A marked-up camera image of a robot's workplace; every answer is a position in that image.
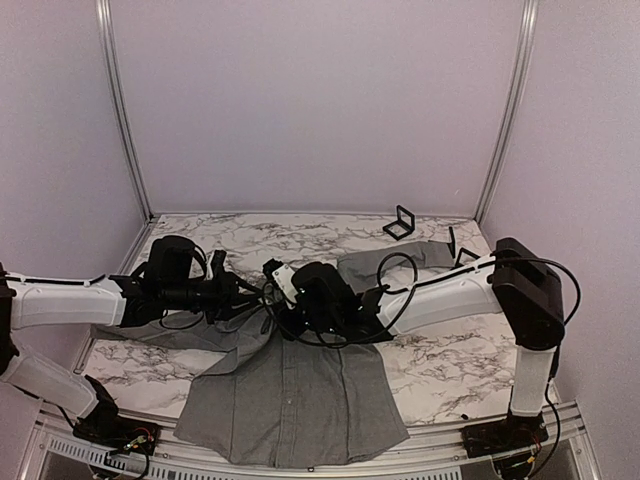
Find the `grey button-up shirt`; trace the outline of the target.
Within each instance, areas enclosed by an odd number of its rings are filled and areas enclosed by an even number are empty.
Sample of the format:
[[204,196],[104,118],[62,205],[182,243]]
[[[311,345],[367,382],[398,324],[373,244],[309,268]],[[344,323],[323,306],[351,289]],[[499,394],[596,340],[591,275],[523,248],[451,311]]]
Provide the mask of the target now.
[[235,465],[307,468],[370,460],[405,441],[408,430],[374,344],[314,347],[284,337],[255,308],[207,325],[173,315],[173,327],[96,327],[97,339],[218,352],[196,375],[175,434]]

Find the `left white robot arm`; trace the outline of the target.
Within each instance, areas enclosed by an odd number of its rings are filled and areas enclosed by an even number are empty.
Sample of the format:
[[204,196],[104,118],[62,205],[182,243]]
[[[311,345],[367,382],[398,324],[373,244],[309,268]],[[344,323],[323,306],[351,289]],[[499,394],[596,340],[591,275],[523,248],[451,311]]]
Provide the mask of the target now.
[[228,321],[257,306],[259,295],[256,287],[226,270],[225,259],[223,250],[206,255],[192,240],[167,235],[152,243],[148,259],[129,275],[69,280],[3,271],[2,382],[61,407],[102,443],[119,444],[126,423],[101,383],[19,346],[13,332],[66,324],[142,327],[170,311]]

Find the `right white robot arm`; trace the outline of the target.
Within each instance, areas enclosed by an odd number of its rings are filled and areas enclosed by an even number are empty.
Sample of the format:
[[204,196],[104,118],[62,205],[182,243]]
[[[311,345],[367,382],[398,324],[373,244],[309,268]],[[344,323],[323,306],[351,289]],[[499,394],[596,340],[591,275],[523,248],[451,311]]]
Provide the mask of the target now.
[[451,243],[410,242],[347,254],[331,265],[312,262],[278,283],[300,324],[339,345],[379,343],[423,327],[483,314],[503,315],[517,346],[509,415],[495,438],[515,448],[534,431],[546,402],[566,327],[560,277],[564,265],[536,256],[518,240],[497,241],[467,264]]

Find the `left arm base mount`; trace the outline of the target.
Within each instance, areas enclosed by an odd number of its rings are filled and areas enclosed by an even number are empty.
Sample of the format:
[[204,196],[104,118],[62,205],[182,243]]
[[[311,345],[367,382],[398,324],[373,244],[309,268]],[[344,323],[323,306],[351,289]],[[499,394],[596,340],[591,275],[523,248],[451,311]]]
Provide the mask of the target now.
[[155,452],[159,426],[152,422],[123,417],[106,388],[85,375],[96,392],[97,405],[85,417],[78,417],[72,433],[76,438],[109,447],[116,454],[139,453],[152,456]]

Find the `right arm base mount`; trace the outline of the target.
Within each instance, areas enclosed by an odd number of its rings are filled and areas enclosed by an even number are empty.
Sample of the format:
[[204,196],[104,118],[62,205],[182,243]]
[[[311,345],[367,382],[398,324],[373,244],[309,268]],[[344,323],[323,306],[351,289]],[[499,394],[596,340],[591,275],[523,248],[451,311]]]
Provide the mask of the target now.
[[542,443],[549,439],[542,412],[537,416],[521,416],[509,411],[504,419],[463,427],[461,436],[469,458],[524,448],[538,453]]

